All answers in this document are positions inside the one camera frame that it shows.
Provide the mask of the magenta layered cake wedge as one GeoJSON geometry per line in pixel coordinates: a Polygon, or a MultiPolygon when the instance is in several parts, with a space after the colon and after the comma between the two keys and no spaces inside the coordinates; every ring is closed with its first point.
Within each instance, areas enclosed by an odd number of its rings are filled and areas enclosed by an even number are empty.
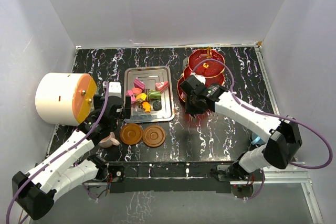
{"type": "Polygon", "coordinates": [[[133,81],[133,85],[135,88],[144,90],[145,89],[145,84],[142,82],[139,78],[135,78],[133,81]]]}

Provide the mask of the red white strawberry cake slice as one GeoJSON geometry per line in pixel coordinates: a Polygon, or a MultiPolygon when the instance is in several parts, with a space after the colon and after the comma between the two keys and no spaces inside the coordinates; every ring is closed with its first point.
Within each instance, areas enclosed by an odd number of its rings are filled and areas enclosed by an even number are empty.
{"type": "Polygon", "coordinates": [[[163,81],[163,82],[157,82],[155,84],[155,88],[157,91],[163,92],[166,88],[169,87],[169,82],[168,81],[163,81]]]}

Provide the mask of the red three-tier cake stand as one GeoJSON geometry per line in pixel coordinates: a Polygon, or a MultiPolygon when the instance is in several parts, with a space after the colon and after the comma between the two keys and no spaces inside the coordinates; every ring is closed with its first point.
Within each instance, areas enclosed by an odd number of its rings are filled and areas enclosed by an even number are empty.
{"type": "Polygon", "coordinates": [[[180,84],[192,74],[192,71],[194,71],[195,74],[204,76],[206,78],[205,85],[207,87],[211,84],[223,84],[225,82],[225,68],[217,61],[221,63],[225,62],[224,57],[210,47],[194,50],[190,54],[190,56],[188,57],[188,67],[184,70],[177,83],[178,97],[182,102],[185,102],[186,95],[180,88],[180,84]],[[202,63],[194,71],[196,65],[203,61],[204,63],[202,63]]]}

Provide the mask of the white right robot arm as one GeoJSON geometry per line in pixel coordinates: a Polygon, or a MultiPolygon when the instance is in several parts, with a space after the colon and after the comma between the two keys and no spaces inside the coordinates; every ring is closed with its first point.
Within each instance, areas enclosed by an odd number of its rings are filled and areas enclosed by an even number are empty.
{"type": "Polygon", "coordinates": [[[211,110],[233,119],[261,138],[263,145],[241,154],[237,161],[218,174],[247,180],[254,171],[273,166],[285,169],[302,145],[298,124],[291,117],[283,119],[267,115],[260,109],[235,97],[219,84],[206,86],[190,75],[181,84],[185,93],[185,109],[190,115],[211,110]]]}

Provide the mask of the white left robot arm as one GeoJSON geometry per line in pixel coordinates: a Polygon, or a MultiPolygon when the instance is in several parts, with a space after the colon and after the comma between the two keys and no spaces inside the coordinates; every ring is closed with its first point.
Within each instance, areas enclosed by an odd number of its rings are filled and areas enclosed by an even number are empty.
{"type": "Polygon", "coordinates": [[[91,112],[71,136],[48,158],[12,178],[13,199],[26,216],[38,220],[45,216],[55,201],[82,183],[108,177],[108,168],[97,155],[80,161],[99,142],[115,131],[118,121],[131,116],[131,98],[100,97],[102,107],[91,112]]]}

